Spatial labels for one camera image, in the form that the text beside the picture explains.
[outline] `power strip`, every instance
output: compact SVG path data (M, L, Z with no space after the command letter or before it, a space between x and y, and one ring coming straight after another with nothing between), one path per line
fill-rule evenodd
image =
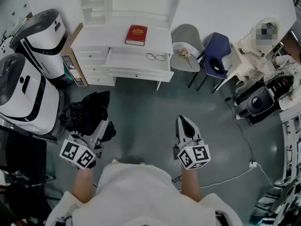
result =
M255 168L255 167L257 167L257 162L255 162L255 161L254 161L254 162L250 162L250 163L249 163L249 167L250 167L250 168Z

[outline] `gray floor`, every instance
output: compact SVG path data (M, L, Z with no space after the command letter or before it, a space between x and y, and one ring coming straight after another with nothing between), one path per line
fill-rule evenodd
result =
M94 91L111 91L109 118L115 125L117 135L104 144L104 153L95 168L97 183L105 165L113 157L121 162L145 161L167 171L173 178L181 174L179 161L173 160L172 147L176 143L175 119L184 115L193 120L201 136L209 145L211 162L198 170L201 186L221 182L249 169L250 149L242 138L239 128L232 122L231 110L224 99L233 96L234 81L229 81L220 90L211 94L213 84L218 81L209 77L199 92L196 86L204 77L188 89L188 76L175 71L169 83L162 83L156 91L155 82L117 78L115 87L89 86L80 88L72 85L66 89L71 101L81 101ZM262 166L268 177L274 181L282 176L283 132L280 117L272 114L266 120L249 127L246 120L238 121L249 141L254 159ZM60 143L68 136L64 133ZM48 170L56 175L54 183L47 186L64 192L71 190L77 169L58 157L58 145L48 145ZM202 189L203 194L216 193L247 223L254 205L269 187L269 182L260 168L240 178L221 185Z

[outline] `book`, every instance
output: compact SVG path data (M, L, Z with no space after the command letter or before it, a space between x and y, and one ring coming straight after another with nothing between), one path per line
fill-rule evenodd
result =
M126 44L144 46L147 27L132 25L127 32Z

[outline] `open drawer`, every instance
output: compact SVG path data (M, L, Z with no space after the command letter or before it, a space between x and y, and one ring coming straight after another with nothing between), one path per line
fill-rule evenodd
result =
M169 55L160 54L165 57L164 61L150 60L146 55L134 49L111 48L102 66L107 67L109 75L113 77L169 82L174 74L170 71Z

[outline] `eyeglasses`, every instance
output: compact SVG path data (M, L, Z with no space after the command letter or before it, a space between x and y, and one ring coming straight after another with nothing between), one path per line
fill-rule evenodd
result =
M150 54L150 53L147 53L146 57L149 60L155 60L155 59L158 60L158 61L165 61L166 60L166 58L163 55L156 55L156 56L154 56L153 54Z

